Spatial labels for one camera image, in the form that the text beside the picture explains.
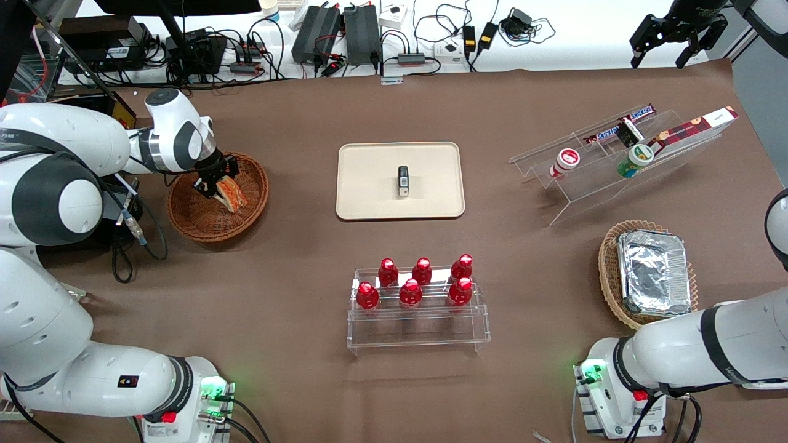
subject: white power strip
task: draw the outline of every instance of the white power strip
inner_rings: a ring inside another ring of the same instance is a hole
[[[305,2],[306,0],[279,0],[279,10],[280,11],[287,11],[291,10],[294,11],[301,6],[301,3]]]

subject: white box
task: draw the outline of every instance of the white box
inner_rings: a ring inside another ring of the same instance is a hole
[[[455,39],[446,39],[442,42],[435,43],[433,53],[435,59],[442,65],[462,63],[465,58],[463,54],[463,45]]]
[[[406,13],[407,5],[402,3],[388,3],[383,5],[377,22],[386,28],[402,29],[402,23],[405,21]]]

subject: red button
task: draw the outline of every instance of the red button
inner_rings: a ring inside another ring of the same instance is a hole
[[[176,417],[177,417],[177,414],[175,412],[167,411],[164,414],[162,414],[162,422],[163,423],[175,423],[175,418]]]

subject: red bottle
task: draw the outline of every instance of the red bottle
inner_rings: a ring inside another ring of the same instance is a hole
[[[413,278],[408,278],[400,288],[400,307],[417,307],[422,301],[422,287]]]
[[[452,278],[455,280],[470,278],[470,275],[473,273],[473,268],[471,267],[473,262],[474,259],[470,255],[462,254],[459,260],[452,265]]]
[[[396,285],[400,281],[400,271],[394,266],[394,260],[381,260],[381,267],[377,270],[377,279],[381,283],[381,288]]]
[[[368,281],[362,281],[356,293],[355,302],[364,309],[376,309],[381,300],[381,294]]]
[[[416,262],[416,266],[413,266],[411,276],[420,285],[429,285],[433,280],[433,267],[429,264],[429,259],[421,257]]]
[[[474,296],[472,287],[473,284],[468,277],[462,277],[455,281],[448,290],[448,305],[464,306],[468,304],[470,298]]]

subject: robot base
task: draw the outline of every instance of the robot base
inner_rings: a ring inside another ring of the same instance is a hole
[[[604,436],[610,439],[626,438],[646,404],[646,400],[636,401],[632,392],[624,387],[615,373],[613,350],[618,342],[616,338],[604,338],[598,341],[591,347],[588,359],[580,363],[579,367],[574,367],[578,377],[585,378],[585,374],[591,371],[599,380],[579,387],[586,429],[593,433],[598,432],[601,426]],[[637,432],[638,437],[662,435],[665,403],[664,396],[656,401],[651,411],[643,418],[640,430]]]
[[[229,395],[232,384],[220,377],[214,365],[202,357],[187,357],[194,371],[194,385],[184,408],[178,412],[174,423],[149,423],[142,420],[145,443],[227,443],[229,428],[226,425],[205,423],[197,419],[201,411],[227,414],[228,405],[204,398],[207,394]]]

